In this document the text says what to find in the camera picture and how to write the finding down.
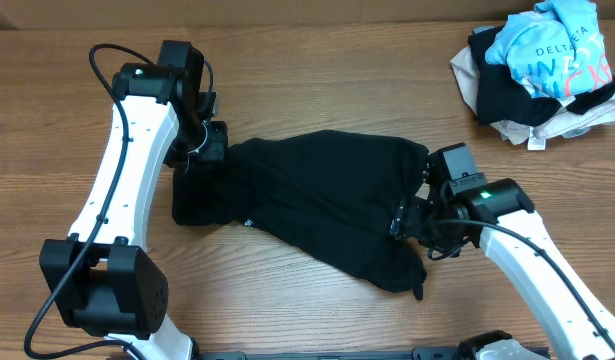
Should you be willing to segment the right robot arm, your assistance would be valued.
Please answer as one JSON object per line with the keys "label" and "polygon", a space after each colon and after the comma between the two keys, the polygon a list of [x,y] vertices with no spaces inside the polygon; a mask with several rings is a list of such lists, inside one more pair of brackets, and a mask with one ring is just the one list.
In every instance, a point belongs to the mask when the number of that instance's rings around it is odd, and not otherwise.
{"label": "right robot arm", "polygon": [[517,182],[488,181],[464,143],[428,155],[423,180],[429,194],[402,198],[394,238],[415,238],[433,261],[473,244],[512,283],[558,358],[615,359],[615,317],[560,253]]}

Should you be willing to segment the black polo shirt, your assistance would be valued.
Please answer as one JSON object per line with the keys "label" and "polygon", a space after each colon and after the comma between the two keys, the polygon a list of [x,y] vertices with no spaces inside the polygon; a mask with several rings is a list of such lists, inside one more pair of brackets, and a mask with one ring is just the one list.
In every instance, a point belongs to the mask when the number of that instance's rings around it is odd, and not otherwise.
{"label": "black polo shirt", "polygon": [[428,150],[413,141],[333,130],[253,138],[215,167],[173,175],[179,225],[237,221],[355,278],[423,297],[427,273],[391,226],[423,183]]}

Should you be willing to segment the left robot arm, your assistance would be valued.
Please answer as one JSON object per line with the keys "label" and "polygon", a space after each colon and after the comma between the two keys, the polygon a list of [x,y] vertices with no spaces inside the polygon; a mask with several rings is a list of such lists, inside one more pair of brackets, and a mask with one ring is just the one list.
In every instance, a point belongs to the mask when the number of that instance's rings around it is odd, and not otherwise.
{"label": "left robot arm", "polygon": [[216,117],[213,71],[192,44],[166,40],[103,81],[112,125],[87,201],[63,240],[46,240],[39,265],[47,307],[133,359],[196,359],[193,338],[168,315],[165,274],[147,253],[151,204],[164,167],[220,164],[225,123]]}

